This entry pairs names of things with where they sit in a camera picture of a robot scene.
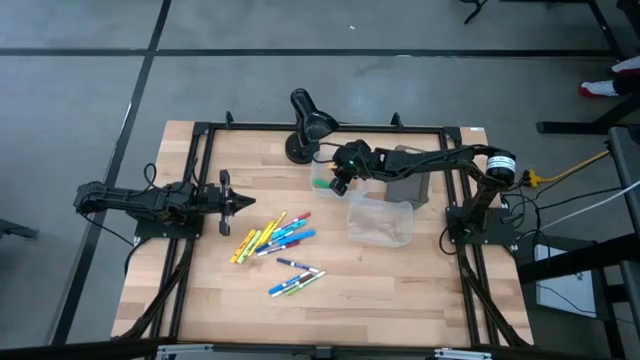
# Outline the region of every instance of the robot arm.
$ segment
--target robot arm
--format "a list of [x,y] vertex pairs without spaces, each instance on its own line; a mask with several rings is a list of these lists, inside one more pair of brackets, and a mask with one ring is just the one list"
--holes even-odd
[[195,216],[220,213],[220,233],[227,236],[229,216],[253,204],[255,199],[236,194],[229,186],[226,170],[220,172],[220,183],[220,187],[205,184],[198,188],[190,182],[175,182],[139,191],[110,188],[93,181],[78,187],[73,205],[83,215],[116,209],[138,221],[178,226]]
[[[489,158],[486,174],[473,162],[476,155]],[[515,178],[515,155],[486,145],[410,154],[405,151],[371,148],[363,140],[349,142],[333,155],[335,178],[331,189],[339,196],[352,179],[391,182],[411,174],[444,170],[464,170],[478,184],[472,199],[465,200],[460,220],[472,233],[485,231],[486,211],[498,192],[507,190]]]

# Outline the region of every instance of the black desk lamp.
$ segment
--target black desk lamp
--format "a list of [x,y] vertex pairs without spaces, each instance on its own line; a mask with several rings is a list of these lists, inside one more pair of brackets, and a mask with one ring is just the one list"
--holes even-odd
[[291,93],[291,104],[296,110],[296,132],[287,138],[285,153],[296,164],[308,164],[318,151],[318,141],[336,131],[338,122],[319,111],[304,89]]

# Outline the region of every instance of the concrete floor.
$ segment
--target concrete floor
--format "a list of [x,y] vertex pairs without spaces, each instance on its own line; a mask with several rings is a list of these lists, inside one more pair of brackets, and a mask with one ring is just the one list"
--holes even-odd
[[[4,0],[0,47],[146,48],[161,2]],[[612,3],[599,1],[632,55],[637,40]],[[586,5],[490,1],[465,27],[470,11],[454,0],[176,0],[160,47],[606,48]],[[41,231],[37,242],[5,237],[0,243],[0,348],[47,341],[86,226],[71,206],[75,188],[103,178],[141,63],[140,57],[0,57],[0,217]],[[583,99],[576,88],[606,78],[610,65],[593,59],[156,58],[118,185],[143,186],[141,169],[155,159],[165,121],[220,121],[230,110],[236,121],[293,122],[288,96],[297,87],[340,121],[386,124],[398,111],[405,124],[484,127],[492,144],[518,156],[521,169],[556,174],[602,151],[606,138],[543,136],[535,123],[588,121],[608,110],[616,101]],[[540,204],[616,185],[607,159],[549,191]],[[549,210],[543,222],[595,200]],[[591,225],[595,219],[599,227]],[[115,212],[106,225],[123,234],[134,226]],[[630,229],[624,201],[617,201],[549,233],[604,240]],[[127,251],[102,235],[70,341],[108,338]],[[617,269],[610,270],[611,282],[619,281]],[[624,306],[616,311],[630,319]],[[530,320],[543,348],[608,353],[598,322],[537,310]],[[627,354],[640,354],[635,330],[620,327]]]

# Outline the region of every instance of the white cable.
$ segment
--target white cable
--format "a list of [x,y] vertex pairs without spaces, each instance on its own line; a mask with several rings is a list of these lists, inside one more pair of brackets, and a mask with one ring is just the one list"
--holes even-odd
[[613,195],[613,196],[610,196],[610,197],[608,197],[608,198],[606,198],[606,199],[604,199],[604,200],[602,200],[602,201],[600,201],[600,202],[598,202],[598,203],[595,203],[595,204],[593,204],[593,205],[591,205],[591,206],[588,206],[588,207],[586,207],[586,208],[584,208],[584,209],[582,209],[582,210],[578,210],[578,211],[574,212],[573,214],[569,214],[569,215],[567,215],[567,216],[561,217],[560,219],[558,219],[558,220],[556,220],[556,221],[552,222],[551,224],[547,224],[547,225],[545,225],[545,226],[541,227],[541,228],[540,228],[540,230],[548,229],[548,228],[552,227],[552,226],[553,226],[553,225],[555,225],[555,224],[561,223],[561,222],[563,222],[563,221],[565,221],[565,220],[567,220],[567,219],[569,219],[569,218],[572,218],[572,217],[574,217],[574,216],[576,216],[576,215],[580,215],[580,214],[582,214],[583,212],[589,211],[589,210],[591,210],[591,209],[595,209],[595,208],[597,208],[597,207],[598,207],[598,206],[600,206],[600,205],[604,205],[604,204],[608,203],[609,201],[611,201],[611,200],[613,200],[613,199],[615,199],[615,198],[617,198],[617,197],[620,197],[620,196],[624,195],[625,193],[627,193],[627,192],[629,192],[629,191],[633,190],[633,188],[635,188],[635,187],[636,187],[636,186],[638,186],[638,185],[640,185],[640,180],[636,181],[636,182],[635,182],[635,183],[633,183],[631,186],[629,186],[629,187],[627,187],[626,189],[624,189],[624,190],[620,191],[619,193],[617,193],[617,194],[615,194],[615,195]]

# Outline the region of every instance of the table leg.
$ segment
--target table leg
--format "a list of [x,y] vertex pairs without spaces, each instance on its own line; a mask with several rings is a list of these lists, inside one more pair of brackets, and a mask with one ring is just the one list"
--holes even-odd
[[2,239],[2,235],[18,235],[25,239],[35,240],[38,237],[38,231],[0,219],[0,239]]
[[640,108],[640,92],[633,93],[621,103],[590,123],[540,121],[536,124],[542,134],[606,135],[610,127]]
[[566,252],[550,259],[520,266],[520,283],[557,278],[560,276],[618,264],[621,260],[638,258],[640,241],[631,233],[596,245]]

